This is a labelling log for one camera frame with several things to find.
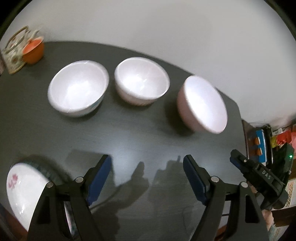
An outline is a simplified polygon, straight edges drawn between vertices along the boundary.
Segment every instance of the white bowl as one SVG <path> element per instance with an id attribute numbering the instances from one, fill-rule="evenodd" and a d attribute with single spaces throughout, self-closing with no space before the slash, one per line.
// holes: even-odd
<path id="1" fill-rule="evenodd" d="M 193 131 L 219 134 L 226 127 L 225 103 L 216 88 L 201 77 L 190 76 L 185 80 L 177 106 L 183 122 Z"/>
<path id="2" fill-rule="evenodd" d="M 8 200 L 16 218 L 27 231 L 38 200 L 48 182 L 44 175 L 26 163 L 15 164 L 8 173 Z M 66 207 L 65 211 L 69 228 L 72 230 L 71 218 Z"/>
<path id="3" fill-rule="evenodd" d="M 120 97 L 133 105 L 148 105 L 163 96 L 170 87 L 166 71 L 150 59 L 133 57 L 122 61 L 115 70 Z"/>
<path id="4" fill-rule="evenodd" d="M 53 108 L 73 117 L 93 111 L 102 101 L 109 84 L 107 70 L 101 64 L 83 60 L 62 68 L 48 87 Z"/>

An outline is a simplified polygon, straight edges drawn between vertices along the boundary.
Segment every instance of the orange bowl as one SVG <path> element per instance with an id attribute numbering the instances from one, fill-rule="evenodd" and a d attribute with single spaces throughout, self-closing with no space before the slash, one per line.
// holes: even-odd
<path id="1" fill-rule="evenodd" d="M 23 60 L 29 64 L 37 63 L 44 53 L 43 37 L 30 40 L 29 43 L 23 48 Z"/>

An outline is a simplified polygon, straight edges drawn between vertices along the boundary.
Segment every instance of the wall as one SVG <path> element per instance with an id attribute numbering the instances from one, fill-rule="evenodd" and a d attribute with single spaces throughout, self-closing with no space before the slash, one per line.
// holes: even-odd
<path id="1" fill-rule="evenodd" d="M 33 0 L 2 40 L 24 25 L 46 41 L 125 47 L 208 79 L 253 124 L 296 113 L 296 42 L 262 0 Z"/>

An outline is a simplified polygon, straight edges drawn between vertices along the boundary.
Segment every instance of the tabletop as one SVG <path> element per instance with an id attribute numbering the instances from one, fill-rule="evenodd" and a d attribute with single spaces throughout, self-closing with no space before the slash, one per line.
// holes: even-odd
<path id="1" fill-rule="evenodd" d="M 155 103 L 136 107 L 115 91 L 116 66 L 129 57 L 146 57 L 168 73 L 170 88 Z M 101 63 L 110 83 L 99 107 L 81 118 L 54 110 L 47 88 L 54 75 L 78 60 Z M 224 182 L 244 180 L 230 163 L 232 149 L 246 154 L 237 104 L 221 93 L 228 123 L 221 134 L 192 133 L 180 119 L 176 97 L 191 74 L 164 61 L 109 45 L 45 43 L 44 57 L 14 75 L 0 77 L 0 203 L 11 208 L 6 177 L 23 158 L 44 160 L 70 178 L 83 176 L 102 154 L 112 171 L 96 203 L 94 219 L 106 240 L 189 240 L 204 211 L 185 176 L 182 160 L 191 154 L 210 175 Z"/>

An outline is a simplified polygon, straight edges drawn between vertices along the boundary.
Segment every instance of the bolt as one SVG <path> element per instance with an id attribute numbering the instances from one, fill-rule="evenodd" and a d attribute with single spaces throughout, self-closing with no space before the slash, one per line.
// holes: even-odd
<path id="1" fill-rule="evenodd" d="M 46 187 L 47 187 L 47 188 L 51 188 L 53 185 L 54 185 L 54 184 L 53 184 L 52 182 L 48 182 L 48 183 L 46 184 Z"/>
<path id="2" fill-rule="evenodd" d="M 83 182 L 83 177 L 78 177 L 78 178 L 76 178 L 76 179 L 75 179 L 75 182 L 77 182 L 77 183 L 81 183 L 81 182 Z"/>
<path id="3" fill-rule="evenodd" d="M 219 178 L 216 177 L 216 176 L 212 176 L 212 177 L 211 177 L 211 180 L 212 180 L 213 182 L 215 182 L 215 183 L 219 182 Z"/>
<path id="4" fill-rule="evenodd" d="M 241 183 L 241 186 L 242 186 L 243 188 L 247 188 L 249 185 L 248 185 L 246 182 L 242 182 L 242 183 Z"/>

